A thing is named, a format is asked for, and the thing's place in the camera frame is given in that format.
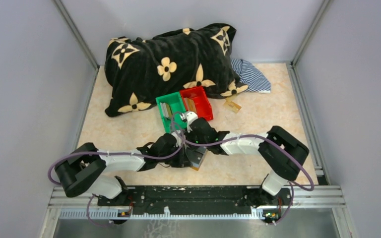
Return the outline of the tan leather card holder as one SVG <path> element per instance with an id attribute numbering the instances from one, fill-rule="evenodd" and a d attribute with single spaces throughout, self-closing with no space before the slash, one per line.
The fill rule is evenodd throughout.
<path id="1" fill-rule="evenodd" d="M 196 171 L 200 169 L 207 151 L 206 147 L 188 147 L 185 149 L 185 155 L 192 169 Z"/>

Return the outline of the red plastic bin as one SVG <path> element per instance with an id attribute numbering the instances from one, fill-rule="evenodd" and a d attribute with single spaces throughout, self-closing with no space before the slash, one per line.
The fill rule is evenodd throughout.
<path id="1" fill-rule="evenodd" d="M 186 111 L 188 110 L 184 98 L 191 98 L 195 103 L 198 117 L 205 118 L 207 121 L 213 120 L 212 106 L 202 86 L 181 90 L 179 94 Z"/>

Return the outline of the green plastic bin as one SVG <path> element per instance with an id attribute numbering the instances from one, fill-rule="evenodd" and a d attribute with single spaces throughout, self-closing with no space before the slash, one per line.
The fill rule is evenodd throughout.
<path id="1" fill-rule="evenodd" d="M 186 122 L 183 122 L 179 114 L 186 112 L 179 92 L 167 94 L 156 98 L 156 104 L 160 113 L 164 130 L 171 131 L 171 121 L 174 121 L 181 128 L 185 129 Z"/>

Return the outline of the translucent yellow card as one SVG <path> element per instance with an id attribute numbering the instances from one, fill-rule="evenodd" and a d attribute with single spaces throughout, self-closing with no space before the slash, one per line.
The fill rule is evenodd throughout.
<path id="1" fill-rule="evenodd" d="M 223 106 L 226 109 L 234 112 L 235 114 L 237 114 L 240 111 L 240 109 L 242 108 L 240 105 L 238 105 L 237 103 L 233 102 L 232 100 L 226 100 L 225 103 L 223 104 Z"/>

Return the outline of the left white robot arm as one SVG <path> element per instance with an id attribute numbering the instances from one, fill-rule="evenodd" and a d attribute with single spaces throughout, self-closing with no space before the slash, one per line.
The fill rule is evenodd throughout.
<path id="1" fill-rule="evenodd" d="M 113 199 L 125 192 L 127 186 L 121 178 L 108 177 L 105 173 L 142 172 L 155 168 L 159 163 L 172 168 L 191 165 L 181 140 L 166 133 L 156 142 L 149 142 L 130 151 L 99 150 L 92 142 L 87 142 L 55 162 L 51 169 L 55 171 L 58 183 L 67 197 L 77 197 L 88 192 Z"/>

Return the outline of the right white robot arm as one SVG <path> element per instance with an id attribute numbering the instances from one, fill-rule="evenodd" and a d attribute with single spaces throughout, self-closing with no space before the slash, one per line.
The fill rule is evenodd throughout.
<path id="1" fill-rule="evenodd" d="M 262 182 L 261 189 L 271 196 L 276 196 L 300 172 L 306 172 L 303 164 L 309 149 L 280 126 L 273 126 L 266 133 L 240 134 L 216 131 L 206 119 L 197 118 L 188 121 L 187 131 L 187 144 L 206 147 L 213 154 L 262 156 L 271 172 Z"/>

